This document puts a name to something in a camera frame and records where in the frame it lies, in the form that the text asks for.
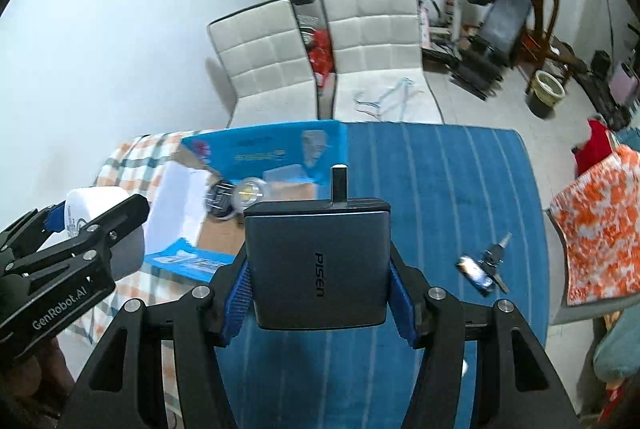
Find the person left hand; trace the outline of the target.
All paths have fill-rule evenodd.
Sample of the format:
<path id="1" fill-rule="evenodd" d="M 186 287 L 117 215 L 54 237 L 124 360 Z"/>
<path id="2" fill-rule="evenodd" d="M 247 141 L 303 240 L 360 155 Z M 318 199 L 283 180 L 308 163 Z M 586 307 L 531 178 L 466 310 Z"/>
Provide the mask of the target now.
<path id="1" fill-rule="evenodd" d="M 1 427 L 55 428 L 75 379 L 53 338 L 28 360 L 1 373 Z"/>

